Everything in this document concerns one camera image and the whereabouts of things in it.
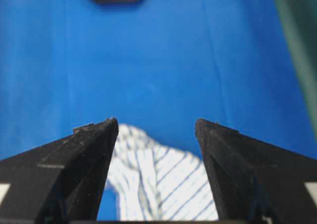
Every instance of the white striped fabric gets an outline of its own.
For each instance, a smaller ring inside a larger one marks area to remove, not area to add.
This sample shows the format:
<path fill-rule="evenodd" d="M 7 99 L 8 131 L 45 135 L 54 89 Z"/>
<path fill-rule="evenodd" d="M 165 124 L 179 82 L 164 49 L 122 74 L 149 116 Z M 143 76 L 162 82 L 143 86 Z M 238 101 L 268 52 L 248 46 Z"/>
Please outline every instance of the white striped fabric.
<path fill-rule="evenodd" d="M 108 185 L 118 193 L 122 221 L 218 219 L 203 162 L 133 126 L 119 126 Z"/>

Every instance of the blue stripe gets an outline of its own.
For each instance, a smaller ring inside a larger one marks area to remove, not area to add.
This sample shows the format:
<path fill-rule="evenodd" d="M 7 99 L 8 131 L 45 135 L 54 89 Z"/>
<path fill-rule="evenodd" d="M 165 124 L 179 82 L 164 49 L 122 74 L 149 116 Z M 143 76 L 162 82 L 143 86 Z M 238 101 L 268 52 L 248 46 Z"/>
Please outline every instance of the blue stripe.
<path fill-rule="evenodd" d="M 144 184 L 143 184 L 143 177 L 142 177 L 142 172 L 141 172 L 141 169 L 140 169 L 140 163 L 139 163 L 139 159 L 138 159 L 138 155 L 137 155 L 137 152 L 134 153 L 135 154 L 135 159 L 137 161 L 137 164 L 138 164 L 138 168 L 139 168 L 139 171 L 140 171 L 140 182 L 141 182 L 141 186 L 144 190 L 144 193 L 145 193 L 145 197 L 146 197 L 146 201 L 147 201 L 147 204 L 148 204 L 148 207 L 149 207 L 149 211 L 150 211 L 150 214 L 152 215 L 152 210 L 151 210 L 151 206 L 150 206 L 150 201 L 148 199 L 148 196 L 146 194 L 146 191 L 145 191 L 145 188 L 144 188 Z"/>
<path fill-rule="evenodd" d="M 168 152 L 169 152 L 169 147 L 166 149 L 165 154 L 162 155 L 158 160 L 156 160 L 156 161 L 154 162 L 154 165 L 156 165 L 161 159 L 163 159 L 163 158 L 167 155 Z"/>
<path fill-rule="evenodd" d="M 169 220 L 173 219 L 174 216 L 179 213 L 179 211 L 190 201 L 192 200 L 201 190 L 203 187 L 205 187 L 205 185 L 208 183 L 208 181 L 206 181 L 202 186 L 200 186 L 200 188 L 185 202 L 182 204 L 182 206 L 179 207 L 179 209 L 169 218 Z"/>
<path fill-rule="evenodd" d="M 193 161 L 195 160 L 195 157 L 194 156 L 192 156 L 192 159 L 191 159 L 191 161 L 189 162 L 189 164 L 191 164 Z"/>
<path fill-rule="evenodd" d="M 127 162 L 128 162 L 128 167 L 131 168 L 131 169 L 133 169 L 132 162 L 130 161 L 128 155 L 127 155 Z"/>
<path fill-rule="evenodd" d="M 126 178 L 126 176 L 123 174 L 123 178 L 125 179 L 125 181 L 127 182 L 127 185 L 128 185 L 128 188 L 130 189 L 130 184 L 129 184 L 129 181 L 128 179 Z"/>
<path fill-rule="evenodd" d="M 184 180 L 181 181 L 181 182 L 173 189 L 173 191 L 171 191 L 171 192 L 168 194 L 168 196 L 167 196 L 164 200 L 162 200 L 162 201 L 159 203 L 158 207 L 161 207 L 162 204 L 163 204 L 163 202 L 165 202 L 165 201 L 175 192 L 175 190 L 176 190 L 177 188 L 179 188 L 179 187 L 183 184 L 183 182 L 185 182 L 186 180 L 188 180 L 188 178 L 189 178 L 195 171 L 198 170 L 198 168 L 199 168 L 200 165 L 201 165 L 201 161 L 199 161 L 197 167 L 196 167 L 193 171 L 191 171 L 190 174 L 187 175 L 187 176 L 184 178 Z"/>
<path fill-rule="evenodd" d="M 178 166 L 186 157 L 187 157 L 188 153 L 186 152 L 185 155 L 183 156 L 183 158 L 180 159 L 180 161 L 178 161 L 166 174 L 163 175 L 162 178 L 160 178 L 160 180 L 158 181 L 157 185 L 159 185 L 159 183 L 176 167 Z"/>
<path fill-rule="evenodd" d="M 208 206 L 213 203 L 213 200 L 211 200 L 194 218 L 193 220 L 196 220 L 197 217 L 199 217 L 200 214 L 202 214 L 207 208 Z"/>
<path fill-rule="evenodd" d="M 132 129 L 131 129 L 130 126 L 128 126 L 128 129 L 129 129 L 129 134 L 130 134 L 130 136 L 133 136 L 133 135 L 132 135 Z"/>

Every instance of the crumpled cloth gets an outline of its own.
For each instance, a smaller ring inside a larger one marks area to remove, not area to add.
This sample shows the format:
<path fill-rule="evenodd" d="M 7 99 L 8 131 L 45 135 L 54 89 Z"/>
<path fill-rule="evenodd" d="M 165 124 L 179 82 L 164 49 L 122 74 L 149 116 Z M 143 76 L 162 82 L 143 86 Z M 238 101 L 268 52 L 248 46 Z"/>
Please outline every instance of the crumpled cloth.
<path fill-rule="evenodd" d="M 122 221 L 202 221 L 218 215 L 203 162 L 121 124 L 106 188 L 117 193 Z"/>

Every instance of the green object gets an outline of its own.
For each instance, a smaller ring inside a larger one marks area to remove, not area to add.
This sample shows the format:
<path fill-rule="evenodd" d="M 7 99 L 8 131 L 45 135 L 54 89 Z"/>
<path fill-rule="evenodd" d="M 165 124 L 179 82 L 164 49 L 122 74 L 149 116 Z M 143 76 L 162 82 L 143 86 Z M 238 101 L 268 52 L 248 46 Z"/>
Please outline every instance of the green object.
<path fill-rule="evenodd" d="M 317 0 L 275 0 L 317 137 Z"/>

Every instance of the blue table surface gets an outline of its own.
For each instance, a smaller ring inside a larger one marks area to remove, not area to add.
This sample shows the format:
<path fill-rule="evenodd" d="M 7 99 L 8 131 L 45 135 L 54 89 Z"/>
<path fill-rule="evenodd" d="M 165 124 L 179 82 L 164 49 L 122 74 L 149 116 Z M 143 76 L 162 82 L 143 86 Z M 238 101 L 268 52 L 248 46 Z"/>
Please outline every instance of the blue table surface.
<path fill-rule="evenodd" d="M 273 0 L 0 8 L 0 159 L 107 117 L 200 158 L 201 117 L 317 158 Z M 109 190 L 99 219 L 115 218 Z"/>

